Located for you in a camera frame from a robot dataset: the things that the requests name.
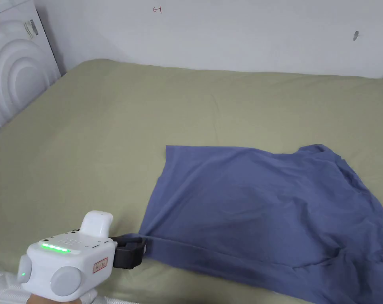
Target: cloth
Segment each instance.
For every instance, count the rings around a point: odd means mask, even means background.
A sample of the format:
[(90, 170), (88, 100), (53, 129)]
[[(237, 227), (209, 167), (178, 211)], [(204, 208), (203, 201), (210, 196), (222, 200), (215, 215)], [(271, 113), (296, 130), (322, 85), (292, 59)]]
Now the cloth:
[(383, 208), (323, 145), (167, 146), (139, 234), (173, 267), (318, 304), (383, 303)]

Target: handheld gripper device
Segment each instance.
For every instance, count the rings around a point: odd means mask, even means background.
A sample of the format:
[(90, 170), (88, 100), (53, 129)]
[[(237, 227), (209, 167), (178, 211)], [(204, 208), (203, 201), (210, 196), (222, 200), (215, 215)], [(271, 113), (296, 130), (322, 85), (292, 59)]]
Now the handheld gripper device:
[(50, 300), (73, 301), (107, 280), (113, 267), (141, 264), (146, 239), (109, 237), (112, 221), (109, 213), (91, 211), (80, 229), (31, 244), (20, 258), (22, 288)]

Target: red label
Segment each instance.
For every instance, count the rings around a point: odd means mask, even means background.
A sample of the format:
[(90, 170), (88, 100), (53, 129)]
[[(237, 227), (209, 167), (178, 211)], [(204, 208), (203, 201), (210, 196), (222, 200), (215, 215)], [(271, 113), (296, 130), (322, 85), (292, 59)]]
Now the red label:
[(107, 266), (107, 260), (108, 258), (102, 259), (100, 262), (97, 262), (93, 266), (93, 273), (96, 273), (99, 270), (102, 270), (104, 267)]

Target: green bed sheet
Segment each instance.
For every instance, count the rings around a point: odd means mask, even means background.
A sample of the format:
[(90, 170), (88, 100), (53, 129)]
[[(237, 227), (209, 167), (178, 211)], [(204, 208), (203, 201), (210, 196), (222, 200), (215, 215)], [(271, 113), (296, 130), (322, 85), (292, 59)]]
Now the green bed sheet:
[[(95, 60), (68, 72), (0, 131), (0, 269), (80, 226), (137, 232), (166, 145), (291, 153), (322, 143), (383, 205), (383, 80), (161, 68)], [(304, 303), (145, 259), (99, 292), (140, 303)]]

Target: green indicator light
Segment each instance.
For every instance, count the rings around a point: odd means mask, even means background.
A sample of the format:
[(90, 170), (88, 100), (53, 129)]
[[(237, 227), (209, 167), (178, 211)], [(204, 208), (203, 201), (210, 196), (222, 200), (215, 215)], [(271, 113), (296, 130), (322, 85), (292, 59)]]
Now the green indicator light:
[(69, 249), (60, 248), (58, 246), (54, 246), (54, 245), (50, 245), (50, 244), (43, 243), (41, 246), (44, 247), (45, 249), (49, 249), (49, 250), (53, 250), (53, 251), (57, 251), (57, 252), (61, 252), (61, 253), (70, 252)]

